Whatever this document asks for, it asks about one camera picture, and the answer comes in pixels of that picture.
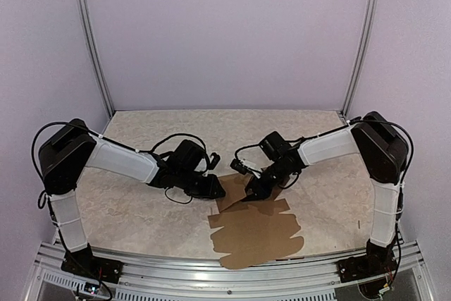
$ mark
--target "beige table surface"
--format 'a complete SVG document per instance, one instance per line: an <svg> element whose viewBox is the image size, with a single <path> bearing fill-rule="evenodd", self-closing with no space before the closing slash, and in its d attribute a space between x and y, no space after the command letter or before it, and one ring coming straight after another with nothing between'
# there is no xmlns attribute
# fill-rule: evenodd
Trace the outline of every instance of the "beige table surface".
<svg viewBox="0 0 451 301"><path fill-rule="evenodd" d="M234 151L259 142L277 130L285 139L314 135L342 123L334 111L298 110L179 110L117 112L105 136L150 149L172 133L200 136L207 151L221 161L213 173L234 173ZM167 142L159 152L175 149L182 138ZM243 157L266 166L260 149ZM213 251L207 216L216 203L196 200L181 205L163 190L114 173L87 168L77 189L83 225L91 245L125 252L170 257L219 258ZM187 196L177 188L168 194ZM373 191L358 155L332 159L303 170L297 183L280 195L302 227L305 246L295 256L325 254L364 247L371 230Z"/></svg>

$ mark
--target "white backdrop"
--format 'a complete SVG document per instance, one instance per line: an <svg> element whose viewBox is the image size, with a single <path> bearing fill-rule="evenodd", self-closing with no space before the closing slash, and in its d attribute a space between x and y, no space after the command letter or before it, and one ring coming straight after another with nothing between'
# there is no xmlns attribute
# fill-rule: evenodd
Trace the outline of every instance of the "white backdrop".
<svg viewBox="0 0 451 301"><path fill-rule="evenodd" d="M116 109L340 109L366 0L87 0Z"/></svg>

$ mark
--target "white wall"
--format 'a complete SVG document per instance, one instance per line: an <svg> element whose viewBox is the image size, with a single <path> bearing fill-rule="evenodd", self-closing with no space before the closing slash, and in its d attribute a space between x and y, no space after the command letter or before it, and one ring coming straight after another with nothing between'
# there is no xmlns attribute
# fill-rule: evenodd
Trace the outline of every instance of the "white wall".
<svg viewBox="0 0 451 301"><path fill-rule="evenodd" d="M451 298L451 0L378 0L350 116L378 110L415 141L402 229Z"/></svg>
<svg viewBox="0 0 451 301"><path fill-rule="evenodd" d="M115 107L339 109L366 0L88 0Z"/></svg>
<svg viewBox="0 0 451 301"><path fill-rule="evenodd" d="M0 298L13 301L53 234L47 208L37 208L32 138L74 117L101 130L106 113L75 0L0 0L0 65Z"/></svg>

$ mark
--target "unfolded cardboard box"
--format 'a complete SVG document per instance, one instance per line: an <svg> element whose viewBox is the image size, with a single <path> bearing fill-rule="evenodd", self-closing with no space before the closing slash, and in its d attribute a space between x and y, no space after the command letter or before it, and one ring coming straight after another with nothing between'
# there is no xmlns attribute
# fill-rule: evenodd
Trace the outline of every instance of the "unfolded cardboard box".
<svg viewBox="0 0 451 301"><path fill-rule="evenodd" d="M226 253L219 262L228 269L242 269L267 261L282 259L299 252L302 236L293 237L301 227L285 199L277 199L280 190L264 201L241 202L252 176L232 174L219 178L226 196L217 199L219 214L209 216L214 251Z"/></svg>

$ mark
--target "marble-patterned surface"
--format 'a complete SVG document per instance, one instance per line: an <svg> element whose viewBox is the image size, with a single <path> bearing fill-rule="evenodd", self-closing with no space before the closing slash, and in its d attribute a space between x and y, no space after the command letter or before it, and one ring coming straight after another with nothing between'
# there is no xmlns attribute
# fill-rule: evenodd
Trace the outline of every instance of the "marble-patterned surface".
<svg viewBox="0 0 451 301"><path fill-rule="evenodd" d="M204 139L208 152L221 155L217 175L229 167L235 149L260 141L277 130L286 139L313 135L341 125L334 111L179 110L117 112L105 136L150 149L172 133L192 133ZM159 152L175 149L182 138ZM242 156L270 164L259 149ZM168 194L187 199L174 188ZM193 200L176 204L163 190L133 179L87 168L77 189L85 231L91 245L126 252L170 257L219 258L213 251L207 216L215 202ZM280 195L302 227L305 246L295 256L324 254L365 246L373 212L373 191L358 155L344 156L306 168L296 185Z"/></svg>

